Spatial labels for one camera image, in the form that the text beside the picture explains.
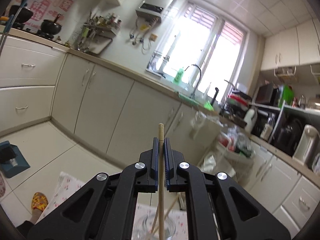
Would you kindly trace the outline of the wooden chopstick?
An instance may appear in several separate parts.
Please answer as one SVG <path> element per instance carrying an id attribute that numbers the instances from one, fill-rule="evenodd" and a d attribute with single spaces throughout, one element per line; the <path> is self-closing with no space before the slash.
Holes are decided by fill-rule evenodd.
<path id="1" fill-rule="evenodd" d="M 154 216 L 154 219 L 153 219 L 153 223 L 152 223 L 152 227 L 151 227 L 151 230 L 150 230 L 150 235 L 153 235 L 153 233 L 155 231 L 155 227 L 156 227 L 157 219 L 158 219 L 158 213 L 159 213 L 159 206 L 157 206 L 157 209 L 156 209 L 156 213 L 155 213 L 155 216 Z"/>
<path id="2" fill-rule="evenodd" d="M 165 213 L 164 216 L 163 216 L 163 219 L 162 219 L 163 221 L 166 220 L 166 218 L 168 217 L 168 215 L 169 215 L 169 213 L 171 212 L 172 208 L 174 207 L 175 203 L 178 201 L 179 197 L 180 197 L 180 195 L 179 195 L 179 194 L 176 194 L 175 199 L 174 199 L 173 202 L 170 204 L 169 208 L 167 209 L 166 213 Z M 156 225 L 155 231 L 154 231 L 153 235 L 159 230 L 159 225 L 160 225 L 160 223 L 158 223 L 158 225 Z"/>
<path id="3" fill-rule="evenodd" d="M 164 240 L 164 154 L 163 154 L 163 144 L 164 144 L 164 125 L 158 125 L 158 138 L 159 138 L 159 189 L 158 189 L 158 235 L 160 240 Z"/>

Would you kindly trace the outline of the chrome kitchen faucet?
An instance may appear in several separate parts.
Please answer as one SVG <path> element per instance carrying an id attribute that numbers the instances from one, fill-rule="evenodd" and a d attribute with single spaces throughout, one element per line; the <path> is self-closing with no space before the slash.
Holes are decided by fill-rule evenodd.
<path id="1" fill-rule="evenodd" d="M 198 88 L 198 86 L 199 86 L 199 83 L 200 83 L 200 81 L 201 81 L 201 79 L 202 79 L 202 70 L 201 70 L 201 68 L 200 68 L 199 65 L 197 65 L 197 64 L 191 64 L 191 65 L 189 65 L 189 66 L 187 66 L 187 67 L 185 68 L 185 72 L 186 72 L 186 71 L 188 70 L 188 68 L 190 68 L 190 67 L 195 67 L 195 68 L 199 71 L 199 73 L 195 76 L 194 82 L 196 82 L 196 83 L 195 83 L 195 85 L 194 85 L 194 87 L 193 87 L 193 91 L 192 91 L 192 93 L 191 93 L 191 95 L 190 95 L 190 97 L 191 97 L 192 99 L 195 99 L 196 90 L 197 90 L 197 88 Z"/>

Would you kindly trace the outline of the white rolling storage cart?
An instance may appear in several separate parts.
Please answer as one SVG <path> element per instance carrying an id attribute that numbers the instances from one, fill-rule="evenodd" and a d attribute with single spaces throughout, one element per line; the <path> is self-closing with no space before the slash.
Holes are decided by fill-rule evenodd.
<path id="1" fill-rule="evenodd" d="M 217 136 L 204 156 L 200 170 L 208 174 L 225 172 L 242 183 L 249 178 L 254 159 L 255 151 L 248 136 L 238 127 L 232 127 Z"/>

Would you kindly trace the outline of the clear glass jar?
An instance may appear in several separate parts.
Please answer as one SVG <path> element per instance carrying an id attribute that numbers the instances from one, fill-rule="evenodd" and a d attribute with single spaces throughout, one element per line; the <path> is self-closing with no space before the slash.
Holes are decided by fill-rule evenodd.
<path id="1" fill-rule="evenodd" d="M 131 239 L 159 239 L 158 222 L 154 223 L 155 214 L 143 215 L 139 218 L 133 227 Z M 173 239 L 176 233 L 176 224 L 167 217 L 164 221 L 164 239 Z"/>

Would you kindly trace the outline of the green dish soap bottle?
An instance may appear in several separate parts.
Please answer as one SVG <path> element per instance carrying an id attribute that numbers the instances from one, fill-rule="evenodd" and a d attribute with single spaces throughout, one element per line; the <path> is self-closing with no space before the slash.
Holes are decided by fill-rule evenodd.
<path id="1" fill-rule="evenodd" d="M 182 77 L 183 77 L 183 74 L 184 74 L 184 69 L 183 68 L 180 68 L 173 80 L 173 82 L 175 84 L 179 84 L 181 81 L 182 81 Z"/>

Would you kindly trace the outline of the white jug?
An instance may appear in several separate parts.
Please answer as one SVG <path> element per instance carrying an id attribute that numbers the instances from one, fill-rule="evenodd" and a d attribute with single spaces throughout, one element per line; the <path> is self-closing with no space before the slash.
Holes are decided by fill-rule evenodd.
<path id="1" fill-rule="evenodd" d="M 247 133 L 251 133 L 253 130 L 253 127 L 255 126 L 255 123 L 257 121 L 257 117 L 258 117 L 258 110 L 255 107 L 250 108 L 245 117 L 244 117 L 244 122 L 246 123 L 245 126 L 245 131 Z"/>

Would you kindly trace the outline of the cherry print tablecloth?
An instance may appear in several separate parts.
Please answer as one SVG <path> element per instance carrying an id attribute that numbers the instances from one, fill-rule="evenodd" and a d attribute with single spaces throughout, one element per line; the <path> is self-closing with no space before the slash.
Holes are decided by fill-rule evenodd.
<path id="1" fill-rule="evenodd" d="M 54 190 L 54 194 L 49 201 L 43 214 L 40 215 L 37 222 L 43 220 L 59 205 L 65 202 L 72 194 L 78 191 L 85 183 L 75 177 L 61 172 Z M 146 233 L 151 230 L 156 207 L 145 205 L 140 198 L 152 198 L 150 193 L 140 193 L 138 195 L 138 203 L 135 212 L 135 220 L 133 226 L 132 239 L 146 239 Z M 178 209 L 171 209 L 165 221 L 166 235 L 168 239 L 188 239 L 187 229 L 187 213 Z"/>

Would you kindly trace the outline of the yellow patterned slipper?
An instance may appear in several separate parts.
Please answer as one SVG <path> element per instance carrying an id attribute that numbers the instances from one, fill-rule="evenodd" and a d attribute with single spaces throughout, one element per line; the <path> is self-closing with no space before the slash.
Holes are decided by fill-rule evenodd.
<path id="1" fill-rule="evenodd" d="M 43 212 L 47 206 L 48 206 L 47 197 L 41 192 L 34 193 L 33 198 L 31 200 L 31 209 L 40 210 L 41 212 Z"/>

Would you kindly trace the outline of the white electric kettle pot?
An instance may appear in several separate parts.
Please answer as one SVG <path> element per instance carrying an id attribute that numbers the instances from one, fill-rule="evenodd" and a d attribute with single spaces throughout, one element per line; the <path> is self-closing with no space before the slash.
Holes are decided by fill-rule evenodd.
<path id="1" fill-rule="evenodd" d="M 300 164 L 311 167 L 319 143 L 319 132 L 311 125 L 305 125 L 302 137 L 293 155 Z"/>

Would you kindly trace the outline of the teal dustpan with brush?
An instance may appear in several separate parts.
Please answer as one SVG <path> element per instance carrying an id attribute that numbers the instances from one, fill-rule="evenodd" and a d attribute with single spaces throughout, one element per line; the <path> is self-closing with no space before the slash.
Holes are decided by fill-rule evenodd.
<path id="1" fill-rule="evenodd" d="M 12 178 L 30 168 L 18 146 L 9 141 L 0 143 L 1 170 L 6 178 Z"/>

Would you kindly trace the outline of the white water heater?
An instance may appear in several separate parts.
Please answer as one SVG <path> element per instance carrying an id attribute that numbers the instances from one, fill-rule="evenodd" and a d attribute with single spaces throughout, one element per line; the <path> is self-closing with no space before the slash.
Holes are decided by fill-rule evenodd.
<path id="1" fill-rule="evenodd" d="M 136 8 L 136 14 L 147 21 L 158 19 L 161 23 L 176 0 L 143 0 Z"/>

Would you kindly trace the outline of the black wok on stove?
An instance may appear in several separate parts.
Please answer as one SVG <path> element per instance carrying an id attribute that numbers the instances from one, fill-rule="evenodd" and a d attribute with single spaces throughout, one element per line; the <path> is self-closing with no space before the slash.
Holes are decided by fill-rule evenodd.
<path id="1" fill-rule="evenodd" d="M 41 31 L 44 33 L 47 33 L 49 35 L 58 34 L 62 29 L 62 25 L 57 22 L 59 20 L 60 16 L 61 16 L 61 14 L 58 14 L 53 21 L 44 20 L 41 23 Z"/>

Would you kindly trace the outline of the wall utensil rack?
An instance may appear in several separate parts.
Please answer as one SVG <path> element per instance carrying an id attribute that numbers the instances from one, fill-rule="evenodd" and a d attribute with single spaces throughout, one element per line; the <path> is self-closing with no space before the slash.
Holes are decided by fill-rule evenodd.
<path id="1" fill-rule="evenodd" d="M 92 14 L 82 25 L 73 47 L 75 50 L 89 55 L 98 56 L 118 35 L 122 20 L 119 15 L 112 13 L 106 16 Z"/>

